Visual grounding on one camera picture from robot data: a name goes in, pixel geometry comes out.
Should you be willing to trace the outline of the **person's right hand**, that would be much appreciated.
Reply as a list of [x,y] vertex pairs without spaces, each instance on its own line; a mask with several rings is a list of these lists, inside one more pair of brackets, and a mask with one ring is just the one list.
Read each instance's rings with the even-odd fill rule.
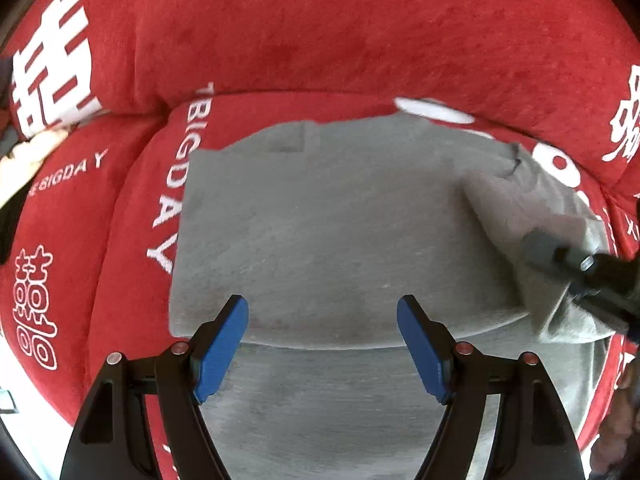
[[606,474],[626,456],[631,436],[639,429],[638,413],[629,401],[627,390],[618,388],[612,397],[611,411],[602,422],[598,440],[591,449],[590,467],[594,474]]

